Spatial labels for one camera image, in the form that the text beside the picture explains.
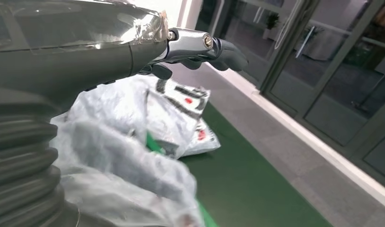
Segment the silver bolt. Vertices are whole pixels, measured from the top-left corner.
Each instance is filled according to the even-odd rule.
[[[170,41],[175,40],[176,39],[176,33],[172,32],[172,31],[169,31],[167,39],[170,40]]]
[[[205,34],[203,40],[204,40],[205,47],[208,48],[208,49],[212,49],[212,47],[213,47],[213,39],[212,39],[212,37],[209,34]]]

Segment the potted plant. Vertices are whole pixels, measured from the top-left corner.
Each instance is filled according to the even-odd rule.
[[[263,32],[262,39],[268,39],[271,30],[279,23],[279,15],[277,13],[271,13],[266,18],[266,29]]]

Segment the gray floor tile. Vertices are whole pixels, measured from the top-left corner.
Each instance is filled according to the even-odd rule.
[[[323,157],[290,132],[262,139],[297,175],[303,175],[326,163]]]
[[[257,107],[253,101],[235,88],[212,90],[209,100],[221,113]]]
[[[207,65],[194,71],[194,79],[206,89],[235,89],[227,80],[220,77],[213,69]]]
[[[288,132],[283,125],[259,107],[254,106],[252,108],[227,111],[223,112],[223,114],[230,122],[235,123],[239,127],[250,129],[252,134],[247,135],[247,138],[252,143],[259,142],[263,138]]]
[[[289,182],[297,178],[297,175],[282,161],[280,158],[275,155],[268,147],[263,145],[258,139],[257,134],[255,134],[247,125],[243,115],[244,111],[238,111],[237,113],[222,113],[224,117],[247,139],[248,142],[252,144],[253,147],[266,159],[268,162],[276,169],[280,174],[282,174]]]
[[[357,227],[351,225],[342,214],[334,209],[334,207],[329,206],[324,198],[317,194],[316,191],[301,178],[293,180],[291,184],[334,227]]]
[[[354,227],[364,225],[380,205],[361,188],[350,184],[350,179],[332,168],[331,165],[323,165],[301,178]]]
[[[385,210],[377,210],[363,227],[385,227]]]
[[[207,65],[203,64],[197,70],[189,70],[181,64],[167,64],[166,66],[173,71],[172,79],[179,83],[195,87],[202,86],[209,90],[235,89]]]
[[[297,175],[275,153],[261,143],[251,143],[257,151],[288,181],[297,179]]]

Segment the door handle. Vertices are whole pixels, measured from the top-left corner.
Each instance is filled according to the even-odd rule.
[[[284,40],[284,37],[286,35],[286,32],[289,30],[291,26],[291,19],[297,14],[298,6],[301,4],[303,0],[297,0],[296,4],[294,5],[294,8],[292,9],[290,16],[287,18],[286,23],[284,24],[283,28],[281,29],[278,39],[276,40],[275,44],[275,50],[277,50],[281,44],[281,42]]]
[[[262,7],[259,7],[259,8],[257,9],[256,14],[255,14],[255,17],[254,17],[254,20],[253,20],[254,23],[257,23],[257,19],[258,19],[258,17],[259,17],[259,13],[261,12],[261,9],[262,9]]]
[[[306,38],[305,38],[303,44],[301,45],[300,49],[297,51],[296,56],[295,56],[296,58],[298,58],[298,57],[301,55],[301,52],[303,51],[304,46],[305,46],[306,43],[308,42],[308,39],[309,39],[309,37],[311,36],[311,34],[314,32],[314,30],[315,30],[315,26],[312,26],[312,27],[311,27],[311,30],[310,30],[310,31],[308,32],[308,34],[306,35]]]

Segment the floor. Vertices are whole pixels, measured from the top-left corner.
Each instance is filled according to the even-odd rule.
[[[222,146],[180,161],[217,226],[332,227],[211,103],[202,117]]]
[[[206,65],[169,65],[212,91],[210,102],[335,227],[385,227],[385,207]]]

